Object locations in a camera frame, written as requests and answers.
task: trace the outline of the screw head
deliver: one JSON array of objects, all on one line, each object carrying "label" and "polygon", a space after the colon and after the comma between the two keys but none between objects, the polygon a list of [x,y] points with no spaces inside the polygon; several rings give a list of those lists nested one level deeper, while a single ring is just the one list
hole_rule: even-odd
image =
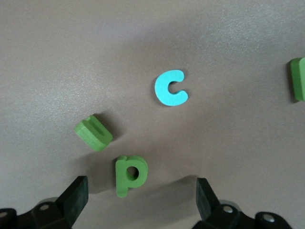
[{"label": "screw head", "polygon": [[266,220],[266,221],[268,221],[268,222],[270,222],[270,223],[274,223],[274,222],[275,222],[275,219],[273,218],[272,215],[264,214],[264,215],[263,215],[263,218],[264,218],[264,220]]},{"label": "screw head", "polygon": [[223,210],[224,210],[226,213],[232,213],[232,212],[233,212],[233,209],[232,209],[230,206],[224,206],[224,207],[223,207]]},{"label": "screw head", "polygon": [[44,211],[44,210],[47,210],[48,208],[49,208],[49,205],[44,204],[44,205],[42,205],[39,209],[40,209],[41,211]]},{"label": "screw head", "polygon": [[8,213],[6,211],[0,213],[0,218],[6,217]]}]

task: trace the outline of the green foam letter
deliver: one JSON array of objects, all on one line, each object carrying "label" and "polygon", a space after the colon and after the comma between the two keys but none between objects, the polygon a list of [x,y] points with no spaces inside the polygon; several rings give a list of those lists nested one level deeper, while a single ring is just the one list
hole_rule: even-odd
[{"label": "green foam letter", "polygon": [[290,67],[295,99],[305,101],[305,58],[293,59]]},{"label": "green foam letter", "polygon": [[[127,169],[135,167],[138,174],[131,175]],[[148,174],[148,165],[140,156],[120,156],[115,163],[116,194],[120,198],[127,196],[129,188],[142,186]]]},{"label": "green foam letter", "polygon": [[74,130],[95,151],[103,150],[113,139],[112,134],[93,115],[82,120]]}]

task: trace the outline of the blue foam letter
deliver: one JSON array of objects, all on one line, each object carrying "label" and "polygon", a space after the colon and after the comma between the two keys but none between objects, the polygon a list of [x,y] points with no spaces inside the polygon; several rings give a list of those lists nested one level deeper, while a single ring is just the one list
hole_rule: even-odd
[{"label": "blue foam letter", "polygon": [[186,91],[178,91],[174,94],[168,91],[168,86],[172,82],[182,82],[184,73],[180,70],[170,70],[161,74],[154,85],[157,98],[167,106],[179,106],[186,102],[188,94]]}]

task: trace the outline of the letter c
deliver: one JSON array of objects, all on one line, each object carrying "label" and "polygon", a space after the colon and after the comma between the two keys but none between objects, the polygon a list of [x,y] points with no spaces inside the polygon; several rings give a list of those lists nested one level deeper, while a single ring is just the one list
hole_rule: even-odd
[{"label": "letter c", "polygon": [[168,86],[172,82],[182,82],[184,80],[184,73],[180,70],[170,70],[161,74],[154,85],[157,98],[161,103],[167,106],[179,106],[185,103],[188,99],[186,91],[178,91],[170,93]]}]

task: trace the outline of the light blue letter c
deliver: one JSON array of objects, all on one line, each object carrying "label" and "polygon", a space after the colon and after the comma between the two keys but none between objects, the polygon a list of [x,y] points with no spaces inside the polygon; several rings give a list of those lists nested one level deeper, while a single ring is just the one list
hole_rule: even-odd
[{"label": "light blue letter c", "polygon": [[167,106],[179,106],[185,103],[188,99],[186,91],[178,91],[170,93],[168,86],[172,82],[182,82],[184,73],[180,70],[170,70],[161,74],[154,85],[157,98],[161,103]]}]

